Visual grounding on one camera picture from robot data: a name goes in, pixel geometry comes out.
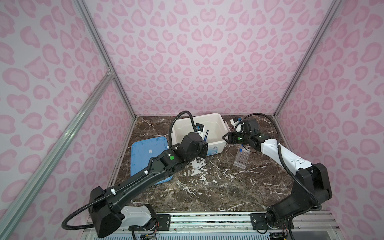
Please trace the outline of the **clear test tube rack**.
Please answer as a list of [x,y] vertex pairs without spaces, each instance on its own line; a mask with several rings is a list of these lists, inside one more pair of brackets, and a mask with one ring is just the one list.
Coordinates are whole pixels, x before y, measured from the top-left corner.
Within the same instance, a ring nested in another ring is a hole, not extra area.
[[235,157],[235,161],[234,161],[234,166],[245,170],[247,168],[247,165],[248,165],[250,153],[251,152],[249,150],[247,150],[244,146],[243,146],[243,152],[242,153],[240,153],[239,149],[238,149],[236,157]]

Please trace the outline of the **blue plastic tweezers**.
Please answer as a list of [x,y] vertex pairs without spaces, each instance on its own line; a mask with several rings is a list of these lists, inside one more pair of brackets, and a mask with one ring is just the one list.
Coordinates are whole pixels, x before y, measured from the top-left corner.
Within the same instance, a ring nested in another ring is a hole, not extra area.
[[208,139],[208,134],[209,134],[209,130],[207,130],[206,133],[205,133],[205,136],[204,136],[204,142],[207,141],[207,139]]

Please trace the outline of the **blue plastic bin lid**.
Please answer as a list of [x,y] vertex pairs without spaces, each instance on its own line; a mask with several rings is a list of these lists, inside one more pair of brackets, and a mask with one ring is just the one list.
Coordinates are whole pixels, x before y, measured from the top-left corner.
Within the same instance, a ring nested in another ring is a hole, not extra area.
[[123,183],[132,191],[144,191],[172,179],[180,159],[168,148],[165,137],[139,141],[131,148],[131,177]]

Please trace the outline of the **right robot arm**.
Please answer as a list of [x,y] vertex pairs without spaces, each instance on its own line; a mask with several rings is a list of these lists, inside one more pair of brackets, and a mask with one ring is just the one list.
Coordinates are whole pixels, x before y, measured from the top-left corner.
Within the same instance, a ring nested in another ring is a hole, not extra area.
[[233,131],[223,136],[230,145],[248,145],[255,151],[268,156],[280,164],[293,179],[291,193],[267,208],[265,225],[271,229],[286,226],[293,227],[295,217],[309,211],[322,210],[322,204],[333,196],[327,168],[313,164],[281,144],[280,133],[277,138],[262,133],[260,125],[253,115],[231,119]]

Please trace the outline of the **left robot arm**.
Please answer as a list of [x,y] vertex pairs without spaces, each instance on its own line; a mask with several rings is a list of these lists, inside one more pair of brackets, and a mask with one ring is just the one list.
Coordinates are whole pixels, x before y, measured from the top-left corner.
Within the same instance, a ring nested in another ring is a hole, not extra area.
[[208,143],[197,133],[188,133],[181,143],[150,158],[148,165],[120,184],[91,191],[90,202],[95,203],[89,213],[99,238],[114,233],[124,222],[131,226],[153,226],[156,213],[149,205],[124,213],[124,207],[156,183],[182,171],[195,158],[204,158]]

